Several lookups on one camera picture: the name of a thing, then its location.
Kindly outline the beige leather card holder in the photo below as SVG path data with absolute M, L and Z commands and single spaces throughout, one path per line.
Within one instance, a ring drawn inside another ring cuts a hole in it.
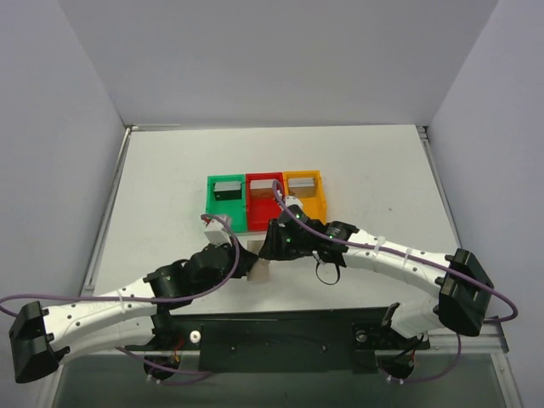
M 264 245 L 264 241 L 248 241 L 246 249 L 258 255 Z M 270 280 L 269 272 L 270 261 L 268 259 L 259 258 L 258 261 L 252 266 L 251 270 L 247 274 L 247 280 L 253 283 L 264 283 Z

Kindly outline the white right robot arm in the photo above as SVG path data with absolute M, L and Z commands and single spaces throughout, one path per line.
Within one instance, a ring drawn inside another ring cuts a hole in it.
M 485 321 L 493 284 L 476 256 L 458 248 L 452 255 L 400 246 L 352 224 L 324 224 L 302 212 L 269 221 L 259 256 L 291 261 L 312 257 L 337 269 L 367 269 L 423 292 L 422 301 L 395 303 L 380 325 L 380 338 L 398 348 L 409 338 L 445 327 L 477 337 Z

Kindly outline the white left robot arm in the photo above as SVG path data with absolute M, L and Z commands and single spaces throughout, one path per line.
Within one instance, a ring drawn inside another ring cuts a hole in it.
M 89 300 L 25 304 L 8 331 L 14 380 L 30 383 L 81 355 L 125 345 L 167 349 L 175 330 L 154 315 L 189 305 L 229 279 L 245 276 L 258 256 L 242 246 L 209 244 L 122 288 Z

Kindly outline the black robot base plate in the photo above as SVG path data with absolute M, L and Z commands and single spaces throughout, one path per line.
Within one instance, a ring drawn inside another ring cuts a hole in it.
M 201 371 L 219 373 L 373 373 L 383 353 L 405 361 L 427 350 L 428 337 L 404 338 L 390 328 L 388 307 L 222 314 L 160 313 L 150 341 L 131 351 L 179 346 L 199 354 Z

